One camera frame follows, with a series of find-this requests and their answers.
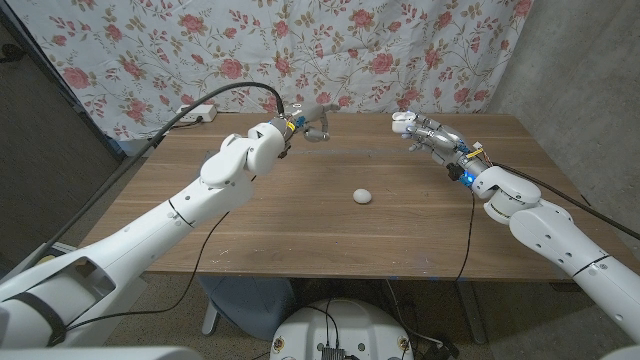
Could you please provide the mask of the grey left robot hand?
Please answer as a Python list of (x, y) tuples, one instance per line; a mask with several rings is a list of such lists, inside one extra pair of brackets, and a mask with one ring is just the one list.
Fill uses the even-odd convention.
[(296, 134), (313, 143), (325, 142), (330, 139), (328, 112), (340, 109), (338, 104), (294, 103), (284, 108), (284, 114), (269, 121), (280, 131), (283, 139), (288, 143)]

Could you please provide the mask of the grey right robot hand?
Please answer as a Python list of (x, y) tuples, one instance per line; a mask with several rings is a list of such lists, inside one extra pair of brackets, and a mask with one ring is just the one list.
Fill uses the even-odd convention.
[(436, 164), (447, 169), (452, 181), (467, 187), (492, 166), (479, 143), (470, 145), (461, 133), (432, 118), (411, 111), (395, 112), (392, 131), (412, 141), (409, 152), (429, 153)]

